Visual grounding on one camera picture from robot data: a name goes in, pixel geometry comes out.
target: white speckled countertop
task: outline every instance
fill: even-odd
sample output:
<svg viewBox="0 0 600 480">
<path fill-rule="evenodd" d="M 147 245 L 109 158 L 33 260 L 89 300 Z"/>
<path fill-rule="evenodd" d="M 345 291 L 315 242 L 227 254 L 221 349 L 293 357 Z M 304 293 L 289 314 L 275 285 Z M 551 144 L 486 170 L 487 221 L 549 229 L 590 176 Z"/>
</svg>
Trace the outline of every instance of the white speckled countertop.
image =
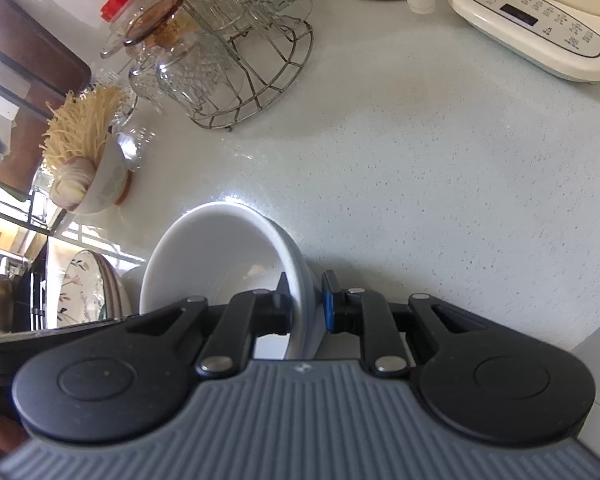
<svg viewBox="0 0 600 480">
<path fill-rule="evenodd" d="M 427 291 L 572 348 L 600 325 L 600 84 L 548 75 L 437 3 L 314 0 L 310 63 L 274 107 L 232 132 L 175 105 L 147 119 L 125 203 L 78 220 L 147 258 L 186 210 L 234 197 L 343 286 Z"/>
</svg>

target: metal screw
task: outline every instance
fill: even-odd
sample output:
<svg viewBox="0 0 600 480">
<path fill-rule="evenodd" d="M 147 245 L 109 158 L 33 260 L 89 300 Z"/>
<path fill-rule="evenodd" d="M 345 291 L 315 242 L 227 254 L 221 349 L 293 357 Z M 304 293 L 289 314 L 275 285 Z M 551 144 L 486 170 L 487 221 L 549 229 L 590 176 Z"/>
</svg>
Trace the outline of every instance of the metal screw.
<svg viewBox="0 0 600 480">
<path fill-rule="evenodd" d="M 200 368 L 209 373 L 225 372 L 234 365 L 230 357 L 226 355 L 212 355 L 200 363 Z"/>
<path fill-rule="evenodd" d="M 397 355 L 384 355 L 374 364 L 379 372 L 400 372 L 407 367 L 407 361 Z"/>
</svg>

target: ceramic bowl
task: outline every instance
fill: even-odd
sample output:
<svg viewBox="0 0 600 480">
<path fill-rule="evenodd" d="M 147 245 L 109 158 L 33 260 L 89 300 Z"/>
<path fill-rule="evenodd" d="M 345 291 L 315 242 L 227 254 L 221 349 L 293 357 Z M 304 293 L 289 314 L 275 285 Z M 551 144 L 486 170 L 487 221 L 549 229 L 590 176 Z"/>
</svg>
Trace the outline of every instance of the ceramic bowl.
<svg viewBox="0 0 600 480">
<path fill-rule="evenodd" d="M 130 184 L 131 174 L 126 167 L 125 155 L 115 137 L 111 137 L 105 144 L 93 182 L 73 213 L 98 213 L 111 205 L 121 203 Z"/>
<path fill-rule="evenodd" d="M 284 229 L 241 204 L 204 204 L 168 229 L 149 259 L 140 313 L 195 294 L 223 304 L 245 290 L 275 290 L 281 272 L 294 303 L 293 327 L 287 336 L 258 338 L 254 357 L 308 359 L 324 335 L 317 280 Z"/>
</svg>

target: decorative plate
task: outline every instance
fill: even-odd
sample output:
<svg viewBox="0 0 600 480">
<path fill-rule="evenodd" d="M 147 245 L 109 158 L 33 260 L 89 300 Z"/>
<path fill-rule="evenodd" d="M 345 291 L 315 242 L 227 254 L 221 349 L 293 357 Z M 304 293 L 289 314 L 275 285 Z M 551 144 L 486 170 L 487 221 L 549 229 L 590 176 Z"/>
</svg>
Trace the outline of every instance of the decorative plate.
<svg viewBox="0 0 600 480">
<path fill-rule="evenodd" d="M 104 280 L 96 257 L 80 251 L 66 268 L 58 300 L 58 327 L 105 319 Z"/>
</svg>

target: digital display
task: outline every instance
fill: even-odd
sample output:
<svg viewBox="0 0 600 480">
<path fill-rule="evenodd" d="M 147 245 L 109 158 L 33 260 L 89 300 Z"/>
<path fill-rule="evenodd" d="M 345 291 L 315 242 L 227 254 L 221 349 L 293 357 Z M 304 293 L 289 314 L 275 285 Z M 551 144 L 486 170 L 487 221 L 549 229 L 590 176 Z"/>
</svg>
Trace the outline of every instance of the digital display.
<svg viewBox="0 0 600 480">
<path fill-rule="evenodd" d="M 514 18 L 519 19 L 521 22 L 525 22 L 527 25 L 535 25 L 538 22 L 537 18 L 534 18 L 531 14 L 527 14 L 523 10 L 516 9 L 514 6 L 504 4 L 500 7 L 500 10 L 504 10 L 507 14 L 510 14 Z"/>
</svg>

